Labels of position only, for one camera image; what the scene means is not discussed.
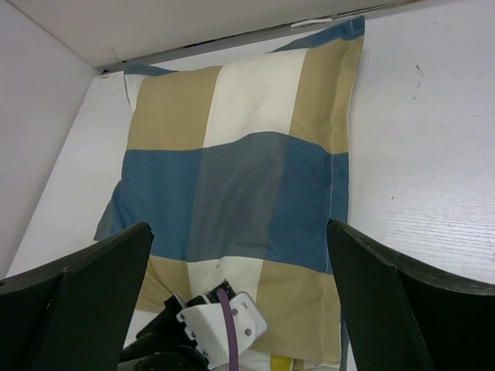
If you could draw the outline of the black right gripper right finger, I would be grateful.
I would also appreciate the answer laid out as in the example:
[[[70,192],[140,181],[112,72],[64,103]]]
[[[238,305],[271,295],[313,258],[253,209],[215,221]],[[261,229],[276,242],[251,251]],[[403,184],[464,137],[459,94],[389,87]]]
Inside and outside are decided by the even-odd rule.
[[[492,370],[494,286],[433,267],[339,220],[329,258],[358,370]]]

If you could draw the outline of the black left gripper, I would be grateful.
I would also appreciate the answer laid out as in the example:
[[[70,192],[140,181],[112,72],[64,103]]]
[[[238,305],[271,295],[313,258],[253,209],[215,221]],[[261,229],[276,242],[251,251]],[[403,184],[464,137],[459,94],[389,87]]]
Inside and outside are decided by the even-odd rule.
[[[186,334],[186,325],[177,318],[184,308],[205,303],[200,296],[188,302],[177,295],[167,299],[164,309],[122,350],[118,369],[207,370],[207,357],[198,350],[198,342]]]

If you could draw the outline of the plaid beige blue pillowcase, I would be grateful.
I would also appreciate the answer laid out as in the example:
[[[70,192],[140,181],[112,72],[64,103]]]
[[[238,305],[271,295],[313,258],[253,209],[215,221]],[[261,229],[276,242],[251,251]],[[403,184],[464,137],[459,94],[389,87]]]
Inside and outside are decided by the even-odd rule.
[[[269,354],[271,370],[340,367],[326,234],[348,216],[347,118],[364,33],[358,17],[223,66],[125,72],[127,146],[95,239],[152,228],[138,310],[227,280],[268,323],[249,351]]]

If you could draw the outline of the white pillow yellow edge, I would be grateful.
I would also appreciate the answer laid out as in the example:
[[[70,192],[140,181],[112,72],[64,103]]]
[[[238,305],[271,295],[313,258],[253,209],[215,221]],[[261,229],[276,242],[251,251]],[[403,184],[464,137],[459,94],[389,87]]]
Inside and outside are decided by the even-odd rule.
[[[131,323],[125,338],[124,346],[130,345],[135,341],[136,335],[140,332],[154,317],[158,314],[155,312],[134,310]],[[269,354],[245,351],[240,356],[240,370],[270,370],[272,359]],[[337,370],[335,366],[316,364],[314,362],[295,360],[292,362],[293,370]],[[357,370],[355,360],[350,345],[348,346],[347,355],[340,362],[340,370]]]

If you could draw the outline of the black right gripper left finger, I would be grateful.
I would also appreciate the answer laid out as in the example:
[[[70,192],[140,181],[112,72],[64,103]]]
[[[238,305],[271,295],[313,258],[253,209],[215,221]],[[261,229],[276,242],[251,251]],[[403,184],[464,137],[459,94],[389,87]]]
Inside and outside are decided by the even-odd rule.
[[[3,370],[115,370],[153,241],[136,223],[1,280]]]

